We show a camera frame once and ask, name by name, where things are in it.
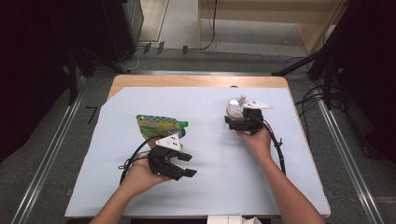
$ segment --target wooden table edge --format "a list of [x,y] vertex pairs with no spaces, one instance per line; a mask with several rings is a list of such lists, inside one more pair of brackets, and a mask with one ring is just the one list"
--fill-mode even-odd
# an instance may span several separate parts
[[180,75],[118,75],[114,78],[107,100],[124,87],[231,87],[287,88],[283,77],[229,77]]

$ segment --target green snack bag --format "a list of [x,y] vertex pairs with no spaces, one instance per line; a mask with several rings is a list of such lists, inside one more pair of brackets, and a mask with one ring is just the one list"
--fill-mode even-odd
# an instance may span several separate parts
[[159,134],[168,136],[175,133],[178,133],[178,137],[182,138],[186,135],[184,128],[189,126],[187,121],[177,121],[168,117],[136,115],[136,119],[140,132],[145,139]]

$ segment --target cable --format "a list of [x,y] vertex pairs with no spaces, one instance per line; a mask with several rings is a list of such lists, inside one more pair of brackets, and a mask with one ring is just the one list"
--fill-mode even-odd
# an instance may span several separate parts
[[248,115],[249,117],[257,120],[259,123],[263,124],[265,130],[270,134],[272,141],[274,142],[274,147],[276,148],[277,155],[279,157],[279,164],[280,164],[280,169],[282,170],[283,174],[286,175],[286,168],[285,168],[285,158],[283,157],[282,150],[280,149],[280,146],[282,146],[282,138],[280,139],[280,142],[277,142],[274,131],[272,130],[270,124],[265,120],[265,119],[259,119],[254,115],[251,115],[249,113],[244,112],[244,115]]
[[134,69],[136,69],[136,68],[139,66],[140,61],[139,61],[139,58],[137,57],[137,52],[139,52],[140,50],[142,50],[142,49],[138,49],[138,50],[136,50],[136,51],[134,52],[134,56],[135,56],[136,59],[137,59],[137,64],[136,64],[133,68],[130,68],[130,70],[134,70]]
[[313,98],[318,98],[318,96],[320,96],[320,95],[323,95],[323,93],[316,93],[316,94],[313,94],[313,95],[311,95],[311,96],[305,98],[304,100],[301,100],[301,101],[298,101],[298,102],[294,103],[294,105],[299,105],[299,104],[302,103],[303,101],[312,100]]
[[308,110],[314,108],[320,102],[321,99],[323,99],[323,97],[316,97],[316,98],[311,99],[311,102],[304,107],[304,111],[299,114],[299,117],[302,116],[303,113],[306,113]]
[[[209,27],[210,27],[210,30],[212,31],[212,34],[214,34],[215,30],[214,30],[214,27],[212,27],[212,24],[210,24],[210,19],[209,19]],[[215,47],[212,50],[214,50],[215,48],[218,47],[218,42],[216,42],[216,41],[214,41],[214,42],[215,42]]]
[[329,103],[332,108],[344,110],[344,104],[343,101],[341,100],[340,94],[341,94],[340,92],[332,93]]
[[150,138],[146,139],[146,141],[144,141],[144,142],[137,148],[137,150],[134,152],[134,154],[132,155],[132,157],[131,157],[130,159],[126,160],[126,162],[125,162],[122,166],[119,166],[119,169],[123,169],[122,175],[121,175],[121,179],[120,179],[120,184],[122,183],[122,180],[125,178],[126,174],[128,173],[129,168],[131,167],[132,163],[133,163],[134,161],[136,161],[136,159],[134,159],[134,157],[137,155],[137,152],[139,152],[139,150],[142,149],[142,147],[143,147],[145,144],[147,144],[149,141],[151,141],[151,140],[153,140],[153,139],[155,139],[155,138],[159,138],[159,137],[162,138],[162,137],[165,137],[165,135],[163,135],[163,134],[158,134],[158,135],[154,135],[154,136],[151,136]]
[[208,49],[208,48],[212,45],[213,40],[215,40],[215,35],[216,35],[215,25],[216,25],[216,12],[217,12],[217,8],[218,8],[218,0],[215,1],[215,12],[213,13],[212,40],[210,41],[209,45],[207,45],[206,47],[204,47],[204,48],[202,48],[202,49],[198,49],[198,50],[205,50],[205,49]]
[[308,145],[311,147],[311,139],[310,139],[310,135],[309,135],[309,127],[308,127],[308,122],[306,121],[306,115],[305,115],[305,107],[304,107],[304,101],[305,98],[307,97],[307,95],[309,94],[309,92],[314,91],[317,88],[321,88],[322,86],[316,86],[314,88],[312,88],[311,90],[309,90],[303,97],[303,100],[301,101],[301,108],[303,110],[303,119],[304,119],[304,125],[305,125],[305,135],[306,135],[306,141],[308,142]]

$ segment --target metal rail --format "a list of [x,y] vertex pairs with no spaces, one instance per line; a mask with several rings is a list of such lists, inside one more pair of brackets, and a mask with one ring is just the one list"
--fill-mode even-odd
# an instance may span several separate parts
[[341,133],[340,128],[335,120],[335,117],[331,110],[327,109],[327,106],[323,101],[319,103],[320,110],[325,118],[327,125],[329,126],[330,132],[332,134],[332,138],[338,148],[341,159],[344,162],[346,170],[349,174],[349,177],[352,181],[352,184],[358,194],[359,199],[361,200],[361,205],[368,217],[370,223],[372,224],[380,224],[385,223],[382,215],[375,203],[375,199],[369,190],[361,172],[356,164],[353,156],[349,150],[347,142]]
[[[215,76],[215,77],[271,77],[271,73],[250,73],[250,72],[205,72],[205,71],[132,71],[131,75],[169,75],[169,76]],[[307,80],[307,75],[289,74],[285,79]]]
[[33,209],[33,206],[35,205],[35,201],[37,200],[38,195],[44,186],[46,178],[50,172],[50,168],[55,161],[56,155],[58,154],[59,148],[61,147],[62,141],[64,140],[67,130],[70,127],[73,117],[76,115],[82,95],[87,88],[87,83],[88,80],[85,77],[81,77],[81,80],[79,81],[80,92],[78,94],[78,97],[73,104],[67,107],[61,124],[59,125],[55,135],[53,136],[49,144],[49,148],[47,149],[47,152],[44,155],[40,166],[35,172],[35,177],[27,188],[21,201],[20,207],[18,208],[18,211],[12,219],[11,223],[26,223],[27,218],[29,217]]

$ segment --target tripod leg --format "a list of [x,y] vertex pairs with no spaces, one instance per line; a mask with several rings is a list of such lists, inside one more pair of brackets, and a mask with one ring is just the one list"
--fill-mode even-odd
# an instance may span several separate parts
[[292,64],[291,66],[289,66],[289,67],[287,67],[287,68],[285,68],[285,69],[283,69],[281,71],[271,73],[271,75],[274,76],[274,77],[283,77],[283,76],[291,73],[292,71],[294,71],[294,70],[296,70],[296,69],[298,69],[298,68],[300,68],[300,67],[302,67],[302,66],[304,66],[304,65],[306,65],[306,64],[308,64],[308,63],[310,63],[312,61],[314,61],[320,54],[321,54],[321,50],[318,50],[317,52],[309,55],[308,57],[300,60],[297,63]]
[[334,58],[331,54],[328,57],[328,65],[326,68],[326,76],[324,78],[324,91],[323,91],[323,101],[329,110],[332,109],[331,105],[331,95],[332,95],[332,74],[334,72]]
[[108,68],[111,68],[112,70],[114,70],[115,72],[119,72],[119,73],[124,73],[122,71],[122,69],[120,69],[119,67],[117,67],[114,63],[102,58],[101,56],[97,55],[96,53],[94,53],[93,51],[87,49],[87,48],[82,48],[80,47],[80,50],[82,52],[84,52],[87,56],[95,59],[96,61],[98,61],[99,63],[101,63],[102,65],[107,66]]
[[69,99],[69,104],[73,104],[73,102],[76,100],[76,97],[78,95],[78,90],[77,90],[77,76],[76,76],[76,62],[74,58],[74,50],[71,49],[68,55],[68,64],[67,64],[67,70],[69,74],[69,90],[70,90],[70,99]]
[[84,77],[93,77],[95,68],[93,67],[90,59],[80,50],[74,51],[76,64]]

